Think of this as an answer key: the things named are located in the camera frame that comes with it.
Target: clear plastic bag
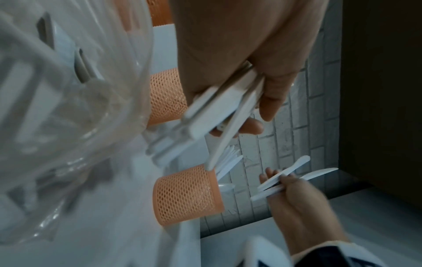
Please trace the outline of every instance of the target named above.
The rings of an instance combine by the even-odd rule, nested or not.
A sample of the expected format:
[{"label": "clear plastic bag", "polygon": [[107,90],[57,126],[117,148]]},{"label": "clear plastic bag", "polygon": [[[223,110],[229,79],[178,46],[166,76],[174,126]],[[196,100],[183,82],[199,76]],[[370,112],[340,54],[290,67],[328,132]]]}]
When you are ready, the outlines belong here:
[{"label": "clear plastic bag", "polygon": [[0,0],[0,244],[50,238],[84,172],[150,114],[139,0]]}]

